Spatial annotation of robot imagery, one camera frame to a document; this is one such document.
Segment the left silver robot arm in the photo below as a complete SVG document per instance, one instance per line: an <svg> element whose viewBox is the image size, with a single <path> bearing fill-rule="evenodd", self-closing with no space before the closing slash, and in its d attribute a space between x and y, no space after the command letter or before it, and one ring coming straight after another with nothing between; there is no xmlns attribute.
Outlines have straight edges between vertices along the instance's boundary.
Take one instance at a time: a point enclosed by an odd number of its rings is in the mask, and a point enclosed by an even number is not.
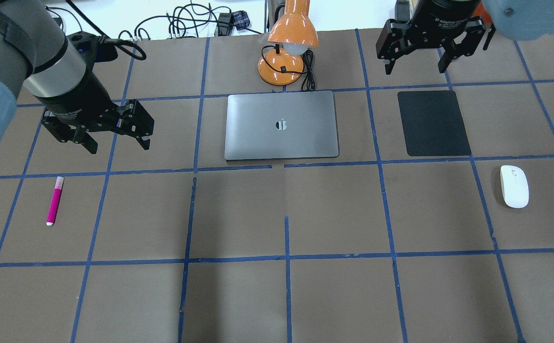
<svg viewBox="0 0 554 343"><path fill-rule="evenodd" d="M95 154L91 133L109 131L148 150L151 115L138 100L116 105L93 72L96 63L115 60L118 50L140 61L147 57L130 40L66 34L39 0L0 0L0 142L26 89L44 105L42 126L57 141Z"/></svg>

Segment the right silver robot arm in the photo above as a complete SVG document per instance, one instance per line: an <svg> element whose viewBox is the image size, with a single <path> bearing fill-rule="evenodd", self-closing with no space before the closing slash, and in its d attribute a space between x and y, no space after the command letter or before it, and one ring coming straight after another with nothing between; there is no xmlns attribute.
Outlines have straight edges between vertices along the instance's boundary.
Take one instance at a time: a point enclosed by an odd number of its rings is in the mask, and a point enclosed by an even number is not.
<svg viewBox="0 0 554 343"><path fill-rule="evenodd" d="M535 40L554 34L554 0L420 0L407 20L386 21L376 55L391 74L396 61L417 50L442 49L440 73L452 61L472 56L495 33L511 40Z"/></svg>

